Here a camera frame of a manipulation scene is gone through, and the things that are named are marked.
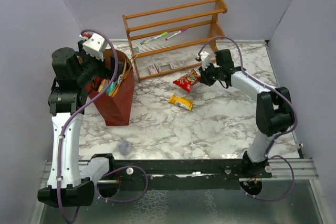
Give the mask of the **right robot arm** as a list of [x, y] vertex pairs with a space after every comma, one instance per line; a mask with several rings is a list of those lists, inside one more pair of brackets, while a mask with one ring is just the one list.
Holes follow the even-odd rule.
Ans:
[[295, 117], [289, 106], [290, 93], [287, 88], [267, 88], [266, 84], [251, 79], [246, 70], [235, 67], [230, 50], [215, 52], [216, 65], [209, 53], [202, 51], [196, 60], [199, 67], [200, 83], [212, 86], [218, 81], [222, 87], [234, 87], [256, 102], [257, 134], [251, 146], [243, 154], [241, 171], [246, 177], [254, 177], [266, 166], [267, 155], [276, 135], [284, 133], [294, 124]]

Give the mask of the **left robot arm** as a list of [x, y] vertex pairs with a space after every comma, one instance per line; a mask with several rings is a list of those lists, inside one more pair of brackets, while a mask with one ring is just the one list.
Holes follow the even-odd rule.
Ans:
[[64, 47], [51, 55], [55, 72], [48, 98], [54, 143], [47, 186], [38, 191], [38, 200], [51, 207], [90, 206], [100, 178], [110, 179], [116, 166], [112, 154], [95, 154], [79, 168], [79, 136], [88, 97], [86, 86], [109, 72], [103, 52], [110, 41], [78, 42], [78, 51]]

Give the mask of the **red yellow snack packet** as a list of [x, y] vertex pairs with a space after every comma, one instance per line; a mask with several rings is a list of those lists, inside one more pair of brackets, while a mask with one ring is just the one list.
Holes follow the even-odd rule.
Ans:
[[190, 93], [191, 87], [200, 81], [200, 75], [192, 69], [187, 74], [173, 81], [173, 84], [179, 86], [186, 92]]

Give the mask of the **orange Fox's candy bag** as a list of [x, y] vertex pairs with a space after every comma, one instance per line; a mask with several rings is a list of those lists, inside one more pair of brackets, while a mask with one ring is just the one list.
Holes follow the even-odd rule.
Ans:
[[108, 86], [108, 83], [109, 79], [102, 79], [97, 91], [102, 92]]

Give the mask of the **teal mint candy bag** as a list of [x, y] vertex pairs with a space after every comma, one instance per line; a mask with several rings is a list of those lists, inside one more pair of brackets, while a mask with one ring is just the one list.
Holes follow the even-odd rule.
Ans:
[[112, 96], [116, 85], [115, 82], [112, 82], [111, 85], [106, 90], [106, 95]]

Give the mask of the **gold brown chips bag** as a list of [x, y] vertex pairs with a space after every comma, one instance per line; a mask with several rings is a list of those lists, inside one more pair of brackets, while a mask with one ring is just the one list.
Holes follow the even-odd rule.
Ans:
[[126, 80], [132, 68], [133, 68], [132, 61], [128, 57], [126, 57], [124, 61], [124, 68], [122, 70], [122, 73], [121, 75], [119, 75], [116, 85], [112, 91], [112, 97], [114, 97], [118, 93], [118, 89], [121, 87], [123, 81]]

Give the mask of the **brown and red paper bag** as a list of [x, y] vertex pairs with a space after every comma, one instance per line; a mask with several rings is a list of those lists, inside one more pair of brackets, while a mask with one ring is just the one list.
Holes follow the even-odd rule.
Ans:
[[[118, 61], [124, 63], [127, 57], [126, 54], [118, 50], [116, 52]], [[129, 125], [134, 84], [134, 73], [132, 69], [114, 97], [103, 94], [93, 102], [107, 126]]]

